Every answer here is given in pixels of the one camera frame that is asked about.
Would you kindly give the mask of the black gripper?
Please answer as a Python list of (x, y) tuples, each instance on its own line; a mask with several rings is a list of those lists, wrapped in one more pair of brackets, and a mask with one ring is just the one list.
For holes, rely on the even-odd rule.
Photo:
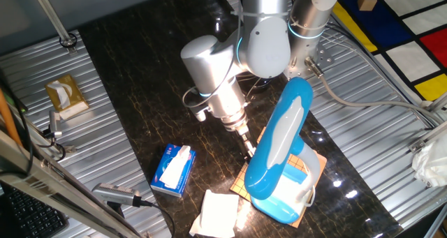
[(242, 122), (240, 124), (234, 125), (234, 129), (237, 134), (242, 138), (244, 147), (244, 158), (250, 159), (254, 156), (256, 151), (256, 146), (251, 141), (251, 133), (247, 123)]

